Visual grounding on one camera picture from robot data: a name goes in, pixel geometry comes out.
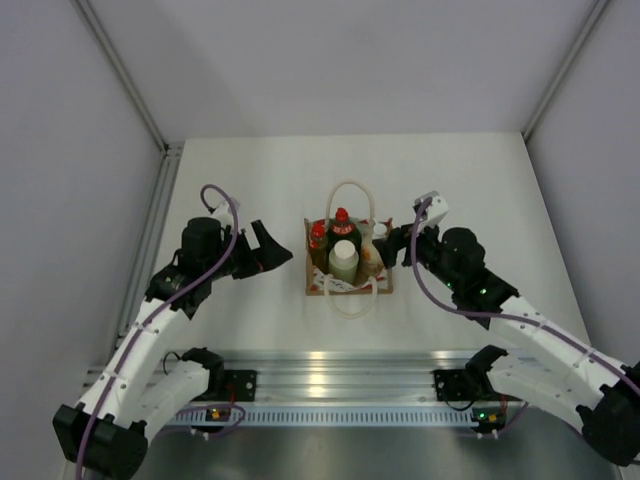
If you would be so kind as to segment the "cream pump lotion bottle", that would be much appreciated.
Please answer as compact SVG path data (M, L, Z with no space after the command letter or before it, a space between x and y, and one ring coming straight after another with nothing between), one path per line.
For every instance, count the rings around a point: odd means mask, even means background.
M373 241L387 237L388 225L373 221L371 224L362 224L360 232L362 235L359 253L360 268L366 277L376 277L383 270L384 263Z

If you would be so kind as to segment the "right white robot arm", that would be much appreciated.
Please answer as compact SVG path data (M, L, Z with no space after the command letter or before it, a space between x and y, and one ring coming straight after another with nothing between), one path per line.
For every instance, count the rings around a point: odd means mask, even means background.
M451 291L447 311L478 323L527 352L532 368L500 347L481 349L466 365L465 384L478 397L516 397L577 430L602 458L639 460L639 367L604 355L561 329L485 264L486 251L462 227L445 232L404 225L374 246L387 267L400 252L405 266L424 267Z

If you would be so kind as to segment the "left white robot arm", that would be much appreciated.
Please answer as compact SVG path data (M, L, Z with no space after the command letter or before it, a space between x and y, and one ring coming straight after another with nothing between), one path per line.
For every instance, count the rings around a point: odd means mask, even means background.
M138 316L106 368L74 406L61 405L53 428L66 460L111 479L130 479L159 431L191 400L212 400L226 386L222 357L193 348L154 387L161 357L210 296L214 281L250 278L292 260L259 220L258 240L230 223L197 217L183 229L169 264L151 279Z

